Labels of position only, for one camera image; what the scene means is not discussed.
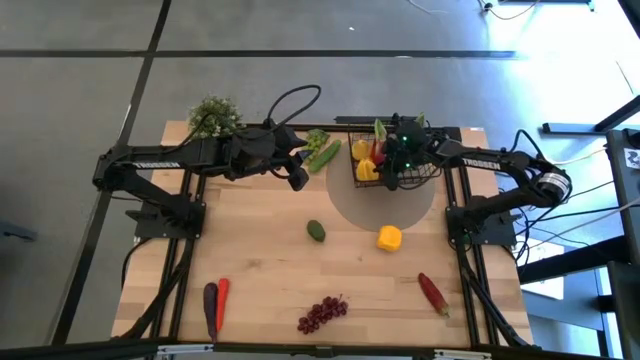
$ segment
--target black wire basket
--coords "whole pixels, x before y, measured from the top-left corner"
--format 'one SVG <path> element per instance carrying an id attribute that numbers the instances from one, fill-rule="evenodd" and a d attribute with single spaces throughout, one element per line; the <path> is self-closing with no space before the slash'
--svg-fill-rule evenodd
<path id="1" fill-rule="evenodd" d="M 389 125 L 388 122 L 384 122 L 385 127 L 388 133 L 393 133 L 394 126 Z M 372 186 L 384 186 L 384 181 L 382 179 L 382 174 L 378 180 L 371 181 L 360 181 L 356 177 L 356 168 L 358 167 L 358 160 L 353 158 L 352 154 L 352 145 L 356 143 L 358 140 L 364 140 L 369 143 L 370 146 L 373 146 L 373 142 L 375 139 L 375 134 L 373 130 L 373 125 L 371 126 L 371 131 L 351 131 L 352 126 L 347 127 L 347 135 L 349 137 L 349 158 L 351 159 L 351 175 L 353 176 L 353 182 L 357 188 L 364 187 L 372 187 Z M 401 189 L 414 189 L 417 188 L 430 179 L 438 176 L 437 168 L 433 165 L 419 165 L 415 167 L 407 168 L 402 173 L 398 174 L 398 187 Z"/>

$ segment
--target wooden tabletop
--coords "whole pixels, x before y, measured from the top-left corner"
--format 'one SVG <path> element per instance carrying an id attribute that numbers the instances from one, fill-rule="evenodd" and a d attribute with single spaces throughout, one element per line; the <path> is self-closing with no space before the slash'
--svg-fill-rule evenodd
<path id="1" fill-rule="evenodd" d="M 162 143 L 178 144 L 187 134 L 182 121 L 170 121 Z M 482 129 L 462 129 L 467 146 L 487 146 Z M 331 139 L 346 140 L 345 133 Z M 474 195 L 497 193 L 490 171 L 469 169 Z M 457 172 L 454 178 L 458 181 Z M 182 171 L 155 171 L 152 181 L 178 193 Z M 447 245 L 444 177 L 436 182 L 433 204 L 415 225 L 403 231 L 396 253 L 375 246 L 376 233 L 344 219 L 325 187 L 324 170 L 310 175 L 304 190 L 294 192 L 270 174 L 230 182 L 207 180 L 206 222 L 196 242 L 182 311 L 179 339 L 209 342 L 202 291 L 209 282 L 231 281 L 224 326 L 218 341 L 229 343 L 326 344 L 368 346 L 469 346 L 460 275 Z M 458 203 L 462 191 L 456 183 Z M 306 233 L 319 220 L 324 243 Z M 113 335 L 128 330 L 158 291 L 167 251 L 166 239 L 152 240 L 133 255 L 122 291 Z M 519 335 L 532 341 L 516 267 L 504 249 L 484 246 L 491 295 Z M 438 315 L 417 283 L 424 272 L 443 293 L 451 318 Z M 349 302 L 349 313 L 310 335 L 297 331 L 298 318 L 325 296 Z M 475 298 L 482 342 L 487 342 L 482 306 Z M 161 334 L 168 333 L 173 299 L 167 302 Z"/>

